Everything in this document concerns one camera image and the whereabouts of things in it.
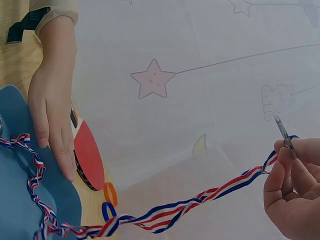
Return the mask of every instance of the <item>yellow crescent moon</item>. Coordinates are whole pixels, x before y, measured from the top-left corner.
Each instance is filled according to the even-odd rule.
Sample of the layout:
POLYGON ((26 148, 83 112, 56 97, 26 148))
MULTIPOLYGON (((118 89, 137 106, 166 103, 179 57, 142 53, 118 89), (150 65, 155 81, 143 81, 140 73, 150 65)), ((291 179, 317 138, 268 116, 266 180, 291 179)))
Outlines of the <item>yellow crescent moon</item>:
POLYGON ((206 146, 206 134, 203 134, 198 141, 196 141, 194 147, 193 147, 193 153, 192 155, 198 155, 203 153, 204 151, 207 150, 207 146, 206 146))

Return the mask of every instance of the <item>beige shirt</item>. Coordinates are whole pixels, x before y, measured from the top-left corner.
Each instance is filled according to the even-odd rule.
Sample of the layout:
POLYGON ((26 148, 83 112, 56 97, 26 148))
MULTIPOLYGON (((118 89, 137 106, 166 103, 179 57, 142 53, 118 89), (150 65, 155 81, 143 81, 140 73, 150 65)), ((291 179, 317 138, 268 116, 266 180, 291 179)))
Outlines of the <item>beige shirt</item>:
POLYGON ((44 25, 59 16, 68 16, 73 20, 74 25, 77 24, 79 13, 78 0, 30 0, 29 11, 45 7, 51 7, 51 10, 43 17, 35 29, 37 35, 39 35, 44 25))

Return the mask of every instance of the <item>red white and blue ribbon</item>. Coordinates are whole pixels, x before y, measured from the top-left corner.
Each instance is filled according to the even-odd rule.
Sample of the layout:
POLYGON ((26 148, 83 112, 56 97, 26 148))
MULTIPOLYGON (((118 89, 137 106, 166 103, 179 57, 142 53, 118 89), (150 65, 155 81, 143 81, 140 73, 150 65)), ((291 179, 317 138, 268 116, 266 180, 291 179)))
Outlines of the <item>red white and blue ribbon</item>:
MULTIPOLYGON (((296 135, 290 136, 290 139, 293 138, 298 137, 296 135)), ((0 138, 0 145, 4 147, 21 147, 33 153, 33 164, 36 166, 37 172, 35 176, 27 181, 27 190, 29 191, 32 200, 44 212, 44 219, 40 225, 40 230, 34 234, 34 240, 46 240, 50 234, 57 234, 60 237, 65 237, 69 231, 73 232, 78 240, 85 240, 87 237, 110 237, 118 227, 123 224, 133 224, 153 234, 159 234, 171 228, 191 209, 208 201, 219 199, 233 191, 249 185, 258 176, 268 174, 266 168, 277 160, 276 151, 272 151, 262 166, 250 168, 223 186, 208 189, 185 201, 153 207, 150 211, 140 217, 121 214, 110 218, 106 221, 105 225, 76 227, 68 223, 61 223, 59 226, 52 208, 42 202, 34 192, 34 189, 39 186, 39 181, 43 179, 46 168, 44 163, 40 161, 40 156, 27 145, 29 142, 30 135, 28 133, 23 133, 18 137, 13 136, 11 137, 11 141, 0 138)))

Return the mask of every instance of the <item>blue felt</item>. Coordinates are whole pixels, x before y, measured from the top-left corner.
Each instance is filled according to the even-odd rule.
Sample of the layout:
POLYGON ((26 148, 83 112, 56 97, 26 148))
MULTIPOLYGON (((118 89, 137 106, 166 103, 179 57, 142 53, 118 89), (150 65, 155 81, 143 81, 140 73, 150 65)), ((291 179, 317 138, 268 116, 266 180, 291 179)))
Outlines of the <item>blue felt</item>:
MULTIPOLYGON (((46 166, 44 178, 35 190, 36 194, 54 209, 59 223, 80 226, 82 208, 79 195, 72 183, 62 175, 50 148, 38 146, 28 106, 19 90, 12 85, 0 89, 0 114, 4 137, 10 139, 11 135, 29 133, 29 146, 40 155, 40 160, 46 166)), ((36 170, 32 160, 32 154, 22 148, 0 146, 1 240, 32 240, 43 219, 42 211, 32 201, 26 187, 28 178, 36 170)), ((61 238, 54 235, 48 239, 61 238)), ((76 237, 69 233, 64 239, 76 240, 76 237)))

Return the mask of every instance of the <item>orange ring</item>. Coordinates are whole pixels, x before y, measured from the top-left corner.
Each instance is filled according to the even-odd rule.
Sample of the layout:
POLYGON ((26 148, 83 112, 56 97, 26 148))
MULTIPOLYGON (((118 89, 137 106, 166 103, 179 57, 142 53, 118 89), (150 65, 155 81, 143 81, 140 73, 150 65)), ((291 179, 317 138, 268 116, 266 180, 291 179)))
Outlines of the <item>orange ring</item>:
POLYGON ((116 189, 111 182, 106 182, 104 184, 103 193, 104 193, 105 200, 107 202, 112 203, 112 205, 116 208, 118 205, 118 197, 117 197, 116 189))

